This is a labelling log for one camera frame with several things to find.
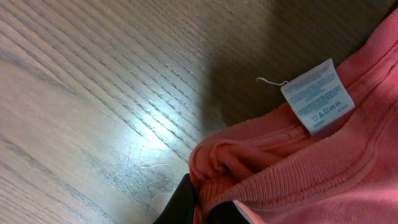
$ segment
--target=loose thread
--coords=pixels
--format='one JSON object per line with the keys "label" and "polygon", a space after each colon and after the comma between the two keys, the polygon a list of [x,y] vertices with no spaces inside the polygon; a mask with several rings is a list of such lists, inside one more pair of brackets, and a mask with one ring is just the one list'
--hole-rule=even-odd
{"label": "loose thread", "polygon": [[269,84],[272,84],[272,85],[277,85],[277,86],[283,86],[283,85],[286,85],[286,84],[289,83],[288,81],[284,81],[282,83],[274,83],[274,82],[268,81],[266,78],[261,78],[261,77],[256,78],[256,82],[259,82],[259,80],[262,80],[262,81],[264,81],[266,83],[269,83]]}

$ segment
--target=pink shirt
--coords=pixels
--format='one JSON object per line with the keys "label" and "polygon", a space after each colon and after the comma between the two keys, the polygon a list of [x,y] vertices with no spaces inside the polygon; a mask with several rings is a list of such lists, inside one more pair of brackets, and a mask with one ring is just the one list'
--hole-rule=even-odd
{"label": "pink shirt", "polygon": [[257,223],[398,223],[398,11],[337,69],[355,109],[310,136],[285,103],[201,142],[196,222],[238,200]]}

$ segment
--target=clothing tag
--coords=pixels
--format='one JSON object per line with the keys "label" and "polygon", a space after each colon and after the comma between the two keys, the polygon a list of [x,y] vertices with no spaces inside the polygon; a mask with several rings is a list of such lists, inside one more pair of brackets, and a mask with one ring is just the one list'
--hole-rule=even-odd
{"label": "clothing tag", "polygon": [[281,91],[311,134],[355,107],[331,58],[282,86]]}

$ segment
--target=pink fabric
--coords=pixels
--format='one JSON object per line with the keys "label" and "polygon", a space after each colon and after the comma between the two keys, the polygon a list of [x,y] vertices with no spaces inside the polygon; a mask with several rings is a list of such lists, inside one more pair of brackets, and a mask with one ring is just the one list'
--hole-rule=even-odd
{"label": "pink fabric", "polygon": [[356,107],[322,134],[285,103],[201,142],[189,163],[196,222],[238,200],[266,223],[398,223],[397,42],[394,11],[336,69]]}

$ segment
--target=wooden table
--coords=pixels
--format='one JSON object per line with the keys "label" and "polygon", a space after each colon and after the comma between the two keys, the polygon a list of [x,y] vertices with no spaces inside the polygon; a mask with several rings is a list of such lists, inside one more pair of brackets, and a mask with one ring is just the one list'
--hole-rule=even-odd
{"label": "wooden table", "polygon": [[151,223],[192,149],[393,0],[0,0],[0,223]]}

